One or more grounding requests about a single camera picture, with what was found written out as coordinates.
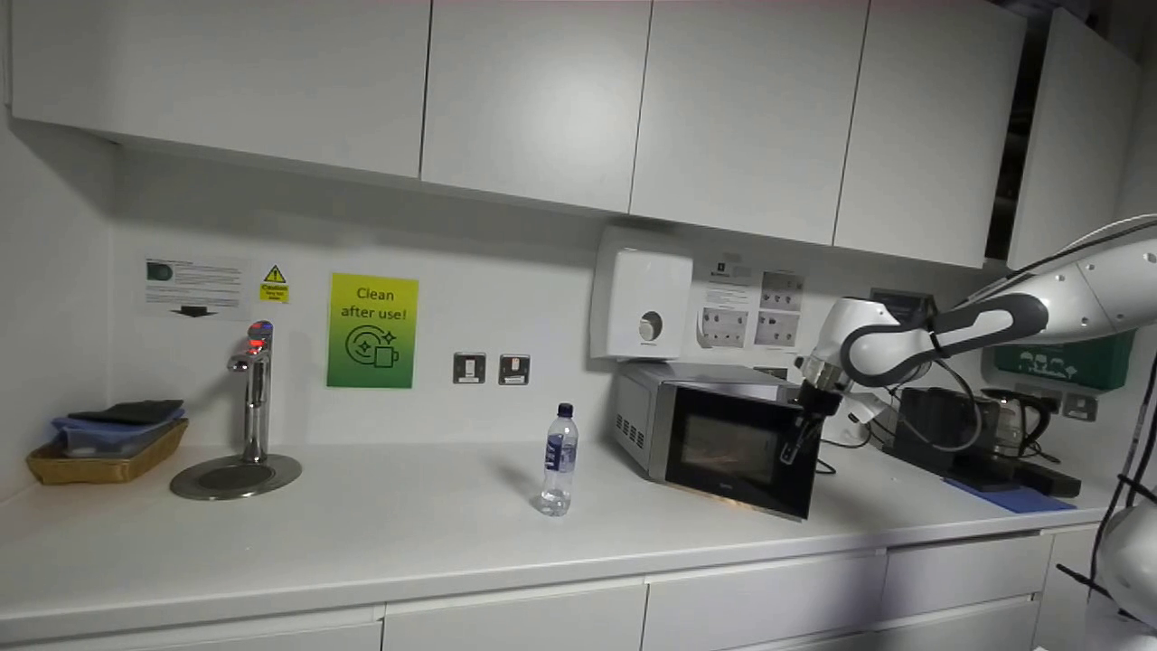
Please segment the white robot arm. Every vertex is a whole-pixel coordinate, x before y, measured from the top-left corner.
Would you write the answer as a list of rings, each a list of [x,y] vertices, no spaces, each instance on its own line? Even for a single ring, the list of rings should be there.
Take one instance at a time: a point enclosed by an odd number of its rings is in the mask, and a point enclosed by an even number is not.
[[[1062,251],[1004,273],[950,310],[905,324],[883,299],[840,299],[803,379],[831,397],[899,386],[963,350],[1004,344],[1086,344],[1157,322],[1157,217],[1091,229]],[[1157,631],[1153,397],[1141,397],[1141,445],[1123,459],[1097,533],[1089,590]]]

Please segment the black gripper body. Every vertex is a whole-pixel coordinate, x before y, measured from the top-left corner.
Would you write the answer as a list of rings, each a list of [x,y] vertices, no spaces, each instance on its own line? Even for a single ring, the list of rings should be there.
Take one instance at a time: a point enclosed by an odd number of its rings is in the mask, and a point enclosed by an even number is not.
[[[799,429],[799,433],[817,433],[819,422],[840,410],[840,393],[836,393],[836,392],[823,392],[823,386],[817,386],[817,382],[803,382],[803,386],[797,392],[797,410],[799,410],[797,429]]]

